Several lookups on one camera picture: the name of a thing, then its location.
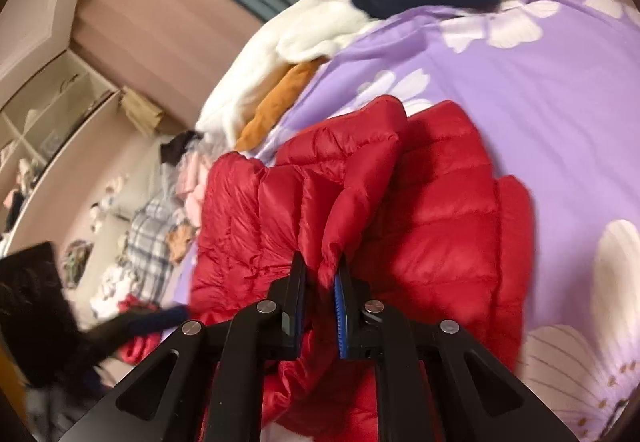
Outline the red down jacket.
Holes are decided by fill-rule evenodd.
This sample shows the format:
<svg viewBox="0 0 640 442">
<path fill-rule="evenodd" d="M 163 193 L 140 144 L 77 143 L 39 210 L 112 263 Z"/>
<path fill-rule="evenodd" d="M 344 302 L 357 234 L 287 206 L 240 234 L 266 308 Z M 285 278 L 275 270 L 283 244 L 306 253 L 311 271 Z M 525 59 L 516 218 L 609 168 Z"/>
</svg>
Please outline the red down jacket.
<svg viewBox="0 0 640 442">
<path fill-rule="evenodd" d="M 130 311 L 155 312 L 160 310 L 160 307 L 154 305 L 154 303 L 144 303 L 132 294 L 119 301 L 117 306 L 118 311 L 122 313 Z M 160 345 L 160 340 L 162 340 L 160 332 L 136 335 L 118 349 L 118 356 L 122 362 L 137 365 Z"/>
<path fill-rule="evenodd" d="M 373 441 L 373 367 L 338 356 L 338 262 L 409 319 L 457 321 L 513 367 L 533 250 L 527 190 L 495 176 L 460 106 L 407 115 L 383 96 L 299 132 L 272 166 L 238 153 L 217 159 L 189 306 L 205 324 L 230 320 L 265 298 L 301 254 L 309 285 L 302 352 L 268 372 L 262 420 L 317 441 Z"/>
</svg>

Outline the white folded clothes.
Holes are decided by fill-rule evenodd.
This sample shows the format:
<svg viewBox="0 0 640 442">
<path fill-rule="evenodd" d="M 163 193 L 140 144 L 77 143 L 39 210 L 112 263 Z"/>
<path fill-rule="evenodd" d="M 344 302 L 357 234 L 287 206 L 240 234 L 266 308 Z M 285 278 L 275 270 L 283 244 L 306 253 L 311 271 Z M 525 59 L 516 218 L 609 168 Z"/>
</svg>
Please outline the white folded clothes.
<svg viewBox="0 0 640 442">
<path fill-rule="evenodd" d="M 118 304 L 138 286 L 138 278 L 129 265 L 108 266 L 102 274 L 98 290 L 90 298 L 90 308 L 98 320 L 118 313 Z"/>
</svg>

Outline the plaid grey pillow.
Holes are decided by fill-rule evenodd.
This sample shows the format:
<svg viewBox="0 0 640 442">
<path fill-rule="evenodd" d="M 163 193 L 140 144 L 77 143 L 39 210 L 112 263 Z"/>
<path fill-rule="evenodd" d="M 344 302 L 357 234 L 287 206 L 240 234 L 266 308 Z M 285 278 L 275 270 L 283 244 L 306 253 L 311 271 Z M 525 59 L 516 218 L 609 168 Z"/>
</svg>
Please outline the plaid grey pillow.
<svg viewBox="0 0 640 442">
<path fill-rule="evenodd" d="M 132 217 L 127 233 L 126 260 L 138 285 L 134 295 L 142 303 L 159 305 L 174 269 L 167 236 L 178 225 L 179 202 L 155 195 Z"/>
</svg>

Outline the green patterned cloth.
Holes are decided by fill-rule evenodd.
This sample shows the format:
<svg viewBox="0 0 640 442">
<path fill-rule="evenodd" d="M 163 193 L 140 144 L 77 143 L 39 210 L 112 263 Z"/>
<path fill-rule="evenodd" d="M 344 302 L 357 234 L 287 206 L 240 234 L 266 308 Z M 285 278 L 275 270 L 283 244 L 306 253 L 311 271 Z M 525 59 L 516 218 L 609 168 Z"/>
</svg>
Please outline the green patterned cloth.
<svg viewBox="0 0 640 442">
<path fill-rule="evenodd" d="M 62 259 L 64 286 L 74 289 L 78 286 L 81 277 L 91 256 L 94 243 L 86 240 L 74 240 L 66 247 Z"/>
</svg>

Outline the small tan cloth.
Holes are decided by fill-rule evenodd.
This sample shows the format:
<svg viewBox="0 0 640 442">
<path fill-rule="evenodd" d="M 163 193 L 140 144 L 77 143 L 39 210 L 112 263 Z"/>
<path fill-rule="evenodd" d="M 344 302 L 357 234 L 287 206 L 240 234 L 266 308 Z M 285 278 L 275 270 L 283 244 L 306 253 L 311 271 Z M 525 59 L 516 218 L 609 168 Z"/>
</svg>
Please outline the small tan cloth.
<svg viewBox="0 0 640 442">
<path fill-rule="evenodd" d="M 166 242 L 169 248 L 169 260 L 173 265 L 178 265 L 186 257 L 186 252 L 195 236 L 196 228 L 186 221 L 169 231 Z"/>
</svg>

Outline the panda plush toy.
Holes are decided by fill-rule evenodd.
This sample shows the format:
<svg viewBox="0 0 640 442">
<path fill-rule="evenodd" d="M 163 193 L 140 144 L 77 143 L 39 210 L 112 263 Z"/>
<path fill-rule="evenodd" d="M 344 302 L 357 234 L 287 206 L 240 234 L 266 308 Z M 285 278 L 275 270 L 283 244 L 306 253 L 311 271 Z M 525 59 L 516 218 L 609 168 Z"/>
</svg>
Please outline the panda plush toy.
<svg viewBox="0 0 640 442">
<path fill-rule="evenodd" d="M 126 182 L 126 176 L 117 176 L 111 181 L 108 181 L 100 199 L 90 206 L 90 231 L 92 233 L 99 233 L 102 225 L 104 224 L 107 213 L 113 207 L 116 197 L 122 191 Z"/>
</svg>

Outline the beige pillow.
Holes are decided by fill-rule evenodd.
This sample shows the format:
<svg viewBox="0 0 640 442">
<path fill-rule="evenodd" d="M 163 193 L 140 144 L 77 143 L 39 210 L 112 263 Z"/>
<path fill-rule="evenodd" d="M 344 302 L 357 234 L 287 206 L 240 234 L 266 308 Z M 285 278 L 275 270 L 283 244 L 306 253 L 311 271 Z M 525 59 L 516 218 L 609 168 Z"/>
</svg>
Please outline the beige pillow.
<svg viewBox="0 0 640 442">
<path fill-rule="evenodd" d="M 62 251 L 73 240 L 93 243 L 84 275 L 72 292 L 77 299 L 89 298 L 96 293 L 104 271 L 116 262 L 118 242 L 128 231 L 134 213 L 160 188 L 160 145 L 167 139 L 167 136 L 154 139 L 133 136 L 106 162 L 90 185 L 70 231 L 60 243 Z M 90 205 L 99 202 L 106 187 L 118 177 L 124 179 L 124 185 L 116 194 L 106 217 L 102 218 L 98 232 L 94 233 L 91 231 Z"/>
</svg>

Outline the pink garment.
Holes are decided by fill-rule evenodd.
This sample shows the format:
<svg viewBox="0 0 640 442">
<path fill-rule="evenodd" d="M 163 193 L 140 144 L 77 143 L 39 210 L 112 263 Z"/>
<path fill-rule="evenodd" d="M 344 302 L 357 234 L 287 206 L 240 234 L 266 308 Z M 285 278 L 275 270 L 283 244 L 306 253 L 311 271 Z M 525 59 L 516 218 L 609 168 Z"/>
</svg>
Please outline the pink garment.
<svg viewBox="0 0 640 442">
<path fill-rule="evenodd" d="M 184 153 L 178 164 L 176 196 L 182 202 L 186 219 L 196 229 L 202 226 L 202 206 L 208 173 L 213 164 L 212 153 L 201 150 Z"/>
</svg>

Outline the black cloth on pillow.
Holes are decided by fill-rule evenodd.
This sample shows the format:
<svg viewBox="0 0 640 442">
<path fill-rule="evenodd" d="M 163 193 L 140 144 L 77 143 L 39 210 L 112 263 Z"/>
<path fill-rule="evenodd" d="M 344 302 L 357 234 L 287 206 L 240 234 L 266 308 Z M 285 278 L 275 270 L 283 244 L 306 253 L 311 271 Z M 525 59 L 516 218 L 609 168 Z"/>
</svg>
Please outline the black cloth on pillow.
<svg viewBox="0 0 640 442">
<path fill-rule="evenodd" d="M 176 167 L 188 150 L 189 144 L 200 139 L 201 135 L 193 130 L 178 133 L 177 136 L 160 145 L 160 162 Z"/>
</svg>

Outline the orange folded garment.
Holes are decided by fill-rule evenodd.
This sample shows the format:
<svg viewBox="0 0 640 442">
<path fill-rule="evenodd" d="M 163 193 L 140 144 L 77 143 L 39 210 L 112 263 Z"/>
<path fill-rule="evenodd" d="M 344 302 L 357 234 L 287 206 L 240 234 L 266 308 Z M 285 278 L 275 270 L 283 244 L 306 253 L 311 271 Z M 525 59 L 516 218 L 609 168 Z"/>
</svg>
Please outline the orange folded garment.
<svg viewBox="0 0 640 442">
<path fill-rule="evenodd" d="M 285 73 L 278 79 L 277 84 L 268 91 L 265 98 L 258 104 L 253 119 L 243 128 L 238 141 L 235 143 L 234 150 L 245 152 L 258 147 L 274 126 L 279 123 L 282 116 L 292 108 L 320 66 L 328 61 L 328 58 L 320 57 L 311 61 L 288 65 Z"/>
</svg>

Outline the pink curtain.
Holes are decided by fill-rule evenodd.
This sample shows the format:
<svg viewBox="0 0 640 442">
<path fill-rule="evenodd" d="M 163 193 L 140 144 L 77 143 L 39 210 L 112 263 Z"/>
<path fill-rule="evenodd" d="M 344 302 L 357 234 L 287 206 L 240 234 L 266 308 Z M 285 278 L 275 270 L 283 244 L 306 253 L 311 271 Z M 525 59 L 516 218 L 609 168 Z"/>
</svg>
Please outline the pink curtain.
<svg viewBox="0 0 640 442">
<path fill-rule="evenodd" d="M 264 24 L 234 0 L 78 0 L 70 46 L 186 127 Z"/>
</svg>

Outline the purple floral duvet cover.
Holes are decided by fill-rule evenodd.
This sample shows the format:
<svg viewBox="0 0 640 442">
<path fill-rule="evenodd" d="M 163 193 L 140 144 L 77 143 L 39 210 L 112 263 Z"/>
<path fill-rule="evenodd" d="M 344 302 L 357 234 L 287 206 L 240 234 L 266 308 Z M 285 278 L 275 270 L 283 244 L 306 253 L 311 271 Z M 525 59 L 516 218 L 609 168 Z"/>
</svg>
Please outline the purple floral duvet cover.
<svg viewBox="0 0 640 442">
<path fill-rule="evenodd" d="M 639 15 L 618 0 L 519 0 L 487 14 L 422 7 L 324 65 L 288 140 L 390 96 L 451 101 L 496 177 L 529 194 L 533 268 L 513 367 L 581 441 L 609 434 L 639 384 Z"/>
</svg>

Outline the white fleece garment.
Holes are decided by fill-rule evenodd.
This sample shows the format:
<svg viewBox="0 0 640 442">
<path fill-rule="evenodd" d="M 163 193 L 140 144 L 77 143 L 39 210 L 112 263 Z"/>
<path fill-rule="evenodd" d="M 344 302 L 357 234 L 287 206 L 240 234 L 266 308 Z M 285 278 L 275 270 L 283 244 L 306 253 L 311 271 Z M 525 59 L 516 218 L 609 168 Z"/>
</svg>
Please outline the white fleece garment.
<svg viewBox="0 0 640 442">
<path fill-rule="evenodd" d="M 377 24 L 351 0 L 299 0 L 248 39 L 206 99 L 195 131 L 232 147 L 289 66 L 331 59 Z"/>
</svg>

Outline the wall shelf unit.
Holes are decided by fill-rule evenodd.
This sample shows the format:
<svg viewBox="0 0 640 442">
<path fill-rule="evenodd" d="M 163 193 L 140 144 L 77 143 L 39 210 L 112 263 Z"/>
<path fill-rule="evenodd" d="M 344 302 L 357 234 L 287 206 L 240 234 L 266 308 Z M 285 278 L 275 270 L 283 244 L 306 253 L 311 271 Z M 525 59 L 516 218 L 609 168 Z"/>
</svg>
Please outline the wall shelf unit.
<svg viewBox="0 0 640 442">
<path fill-rule="evenodd" d="M 1 237 L 18 217 L 48 165 L 116 86 L 75 52 L 43 66 L 1 108 Z"/>
</svg>

